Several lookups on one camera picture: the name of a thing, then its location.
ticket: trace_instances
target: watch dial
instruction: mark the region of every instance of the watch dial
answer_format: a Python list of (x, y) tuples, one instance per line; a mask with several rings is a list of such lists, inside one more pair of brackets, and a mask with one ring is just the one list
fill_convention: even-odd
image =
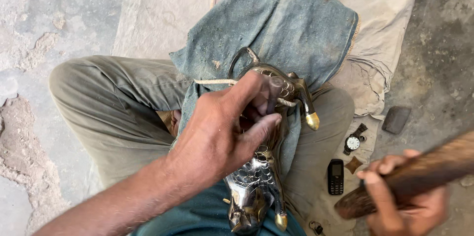
[(347, 139), (347, 147), (351, 150), (355, 150), (357, 148), (359, 148), (360, 146), (360, 141), (358, 138), (356, 137), (349, 137), (349, 139)]

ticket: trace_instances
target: white rope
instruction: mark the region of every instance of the white rope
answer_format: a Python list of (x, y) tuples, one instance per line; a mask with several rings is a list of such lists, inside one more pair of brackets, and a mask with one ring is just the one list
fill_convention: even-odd
[[(237, 81), (233, 79), (208, 79), (208, 80), (194, 80), (197, 84), (232, 84), (235, 85), (237, 84)], [(296, 103), (278, 98), (278, 103), (284, 105), (284, 106), (296, 106)]]

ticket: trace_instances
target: black feature phone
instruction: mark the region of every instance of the black feature phone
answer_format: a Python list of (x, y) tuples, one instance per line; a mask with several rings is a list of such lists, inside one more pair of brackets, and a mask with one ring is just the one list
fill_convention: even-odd
[(328, 166), (328, 192), (330, 195), (340, 195), (344, 192), (344, 162), (333, 159)]

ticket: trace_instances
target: metal figurine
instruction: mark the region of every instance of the metal figurine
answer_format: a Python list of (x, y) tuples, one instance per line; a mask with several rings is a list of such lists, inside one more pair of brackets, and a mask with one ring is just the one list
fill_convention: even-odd
[(237, 171), (228, 175), (224, 181), (230, 192), (228, 210), (229, 226), (238, 235), (253, 235), (261, 226), (267, 210), (275, 202), (275, 224), (281, 230), (286, 230), (288, 223), (285, 203), (283, 201), (283, 186), (280, 181), (279, 154), (281, 143), (288, 134), (288, 106), (276, 102), (276, 97), (292, 102), (298, 99), (303, 104), (306, 123), (312, 130), (317, 130), (319, 118), (314, 111), (311, 95), (304, 79), (298, 78), (294, 72), (283, 73), (270, 64), (260, 62), (260, 59), (248, 47), (241, 48), (234, 56), (228, 71), (232, 71), (236, 61), (243, 53), (248, 53), (252, 62), (246, 66), (237, 77), (239, 80), (249, 70), (269, 75), (270, 96), (267, 114), (278, 112), (281, 122), (271, 132), (270, 136), (260, 145), (254, 156)]

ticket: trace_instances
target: hand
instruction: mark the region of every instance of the hand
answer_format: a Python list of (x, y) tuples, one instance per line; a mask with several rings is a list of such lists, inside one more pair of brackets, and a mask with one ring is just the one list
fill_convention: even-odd
[(358, 172), (377, 208), (367, 217), (371, 233), (376, 236), (424, 236), (447, 218), (447, 187), (438, 187), (414, 197), (409, 209), (397, 209), (394, 197), (379, 174), (388, 174), (409, 158), (418, 156), (416, 150), (404, 150), (403, 156), (388, 155), (371, 163), (368, 170)]
[(278, 113), (265, 115), (269, 79), (250, 70), (235, 86), (203, 94), (167, 165), (196, 188), (209, 187), (248, 162), (281, 121)]

